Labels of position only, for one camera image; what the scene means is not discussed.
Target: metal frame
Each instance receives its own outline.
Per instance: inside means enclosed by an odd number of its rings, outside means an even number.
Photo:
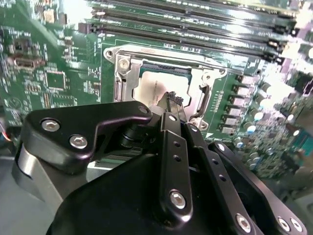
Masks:
[[[201,130],[208,128],[208,123],[202,118],[210,100],[214,80],[226,76],[228,71],[238,72],[224,68],[209,57],[136,45],[109,47],[104,50],[103,55],[115,64],[115,102],[134,100],[133,92],[139,85],[140,68],[144,62],[191,69],[192,79],[187,91],[191,101],[184,108],[187,120]]]

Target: capacitor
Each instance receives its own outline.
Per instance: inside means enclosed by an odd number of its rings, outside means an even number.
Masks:
[[[255,121],[259,121],[263,118],[263,113],[258,111],[257,109],[252,109],[250,111],[250,115],[253,117]]]
[[[252,134],[252,133],[255,132],[255,130],[256,130],[256,126],[253,125],[252,122],[246,122],[246,123],[244,124],[244,128],[245,128],[245,130],[248,132],[248,134]]]
[[[287,124],[286,124],[286,128],[287,128],[287,130],[289,131],[289,133],[290,133],[292,136],[297,136],[297,135],[299,135],[299,133],[300,133],[299,128],[297,128],[297,127],[294,126],[294,125],[291,125],[290,123],[287,123]]]
[[[258,158],[259,157],[259,154],[258,152],[253,152],[249,155],[250,159],[254,159],[254,158]]]
[[[255,164],[257,164],[261,159],[257,152],[251,153],[249,157],[250,159],[252,159],[253,163]]]
[[[287,121],[291,121],[294,118],[293,114],[285,108],[281,108],[280,113],[286,117]]]
[[[244,145],[240,137],[234,139],[233,143],[236,146],[236,148],[241,148]]]
[[[261,86],[261,89],[266,92],[267,95],[273,95],[275,92],[275,88],[269,84],[269,83],[263,83],[263,85]]]
[[[251,164],[249,168],[250,170],[254,170],[256,168],[256,163]]]
[[[257,95],[255,98],[255,102],[260,105],[261,108],[265,108],[269,106],[270,100],[266,99],[262,95]]]

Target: integrated circuit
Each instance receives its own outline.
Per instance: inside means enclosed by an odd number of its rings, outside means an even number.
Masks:
[[[66,88],[66,77],[63,72],[48,71],[45,74],[45,83],[48,88],[63,91]]]

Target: mounting hole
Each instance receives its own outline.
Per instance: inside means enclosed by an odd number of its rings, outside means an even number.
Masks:
[[[215,165],[218,165],[218,164],[219,164],[219,162],[216,161],[215,159],[212,159],[212,162],[213,162]]]
[[[178,155],[174,155],[173,158],[176,162],[181,162],[181,158]]]
[[[139,106],[139,110],[141,112],[143,112],[144,114],[147,114],[149,112],[149,110],[147,110],[147,108],[143,107],[143,106]]]
[[[257,71],[255,72],[256,75],[261,75],[261,73],[262,73],[261,70],[257,70]]]
[[[226,181],[225,177],[223,175],[219,175],[219,178],[222,180],[222,181]]]
[[[191,130],[193,130],[194,132],[197,132],[197,128],[195,126],[190,126]]]
[[[112,58],[112,57],[113,57],[113,52],[110,51],[110,50],[108,50],[108,51],[106,52],[106,56],[107,56],[108,58]]]
[[[177,148],[179,148],[180,147],[180,143],[178,143],[178,142],[174,142],[174,145],[177,147]]]
[[[172,121],[176,121],[176,120],[177,120],[176,117],[174,117],[174,116],[172,116],[172,115],[169,115],[168,117],[169,117],[170,120],[172,120]]]

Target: electrolytic capacitor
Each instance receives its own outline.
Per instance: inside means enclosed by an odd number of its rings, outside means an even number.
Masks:
[[[290,123],[287,123],[287,124],[286,124],[286,128],[287,128],[287,130],[289,131],[289,133],[290,133],[292,136],[297,136],[297,135],[299,135],[299,133],[300,133],[299,128],[297,128],[297,127],[294,126],[294,125],[291,125]]]
[[[267,95],[273,95],[275,91],[275,88],[269,84],[269,83],[263,83],[263,85],[261,86],[261,89],[266,92]]]
[[[244,124],[244,128],[245,128],[245,130],[248,132],[248,134],[252,134],[252,133],[255,132],[255,130],[256,130],[256,126],[253,125],[252,122],[246,122],[246,123]]]
[[[265,108],[269,106],[269,99],[266,99],[265,97],[263,97],[262,95],[257,95],[255,98],[255,102],[260,105],[260,107]]]
[[[287,119],[287,121],[291,121],[292,119],[293,119],[293,114],[291,114],[287,109],[285,109],[285,108],[281,108],[280,110],[280,113],[282,114],[282,115],[284,115],[285,117],[286,117],[286,119]]]
[[[241,148],[244,145],[244,143],[242,142],[240,137],[234,139],[233,143],[234,143],[236,148]]]
[[[258,111],[257,109],[252,109],[250,111],[250,114],[251,114],[251,116],[253,117],[253,119],[255,121],[259,121],[259,120],[261,120],[263,118],[263,113]]]

